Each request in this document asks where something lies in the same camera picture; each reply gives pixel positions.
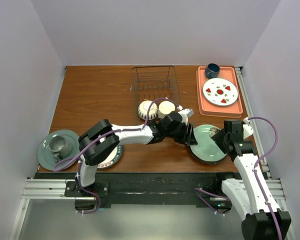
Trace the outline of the mint green flower plate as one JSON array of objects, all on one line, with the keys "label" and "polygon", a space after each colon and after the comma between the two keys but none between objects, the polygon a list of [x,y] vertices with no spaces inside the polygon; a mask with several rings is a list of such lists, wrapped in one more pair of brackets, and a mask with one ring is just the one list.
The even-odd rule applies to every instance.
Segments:
[{"label": "mint green flower plate", "polygon": [[210,137],[211,129],[219,129],[219,128],[210,124],[203,124],[195,127],[193,132],[197,140],[197,145],[191,145],[190,148],[201,149],[201,150],[202,149],[220,150],[217,144]]}]

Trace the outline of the cream ceramic mug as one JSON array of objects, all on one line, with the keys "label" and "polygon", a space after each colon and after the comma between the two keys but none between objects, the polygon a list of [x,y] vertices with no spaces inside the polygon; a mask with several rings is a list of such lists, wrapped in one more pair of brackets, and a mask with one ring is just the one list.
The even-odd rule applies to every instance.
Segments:
[{"label": "cream ceramic mug", "polygon": [[174,103],[170,101],[162,101],[158,107],[158,118],[163,119],[166,115],[176,110],[176,106]]}]

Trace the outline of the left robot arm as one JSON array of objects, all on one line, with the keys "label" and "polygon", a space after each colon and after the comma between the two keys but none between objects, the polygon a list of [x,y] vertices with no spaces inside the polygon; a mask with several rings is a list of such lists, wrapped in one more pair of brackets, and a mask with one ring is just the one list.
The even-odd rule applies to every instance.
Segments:
[{"label": "left robot arm", "polygon": [[162,119],[135,126],[111,124],[108,119],[99,121],[78,139],[82,164],[79,168],[76,191],[89,196],[94,190],[95,174],[102,163],[118,146],[130,144],[152,145],[171,138],[185,146],[198,144],[194,125],[189,123],[190,109],[172,111]]}]

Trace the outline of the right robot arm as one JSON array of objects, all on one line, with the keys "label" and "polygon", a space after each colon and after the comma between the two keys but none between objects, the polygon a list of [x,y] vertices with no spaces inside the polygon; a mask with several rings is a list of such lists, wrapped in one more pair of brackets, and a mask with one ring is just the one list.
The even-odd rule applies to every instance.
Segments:
[{"label": "right robot arm", "polygon": [[213,192],[227,196],[241,218],[241,232],[246,240],[283,240],[287,236],[291,216],[281,210],[260,169],[254,144],[248,140],[254,133],[249,118],[228,119],[222,129],[212,127],[210,138],[231,158],[241,180],[229,173],[219,173]]}]

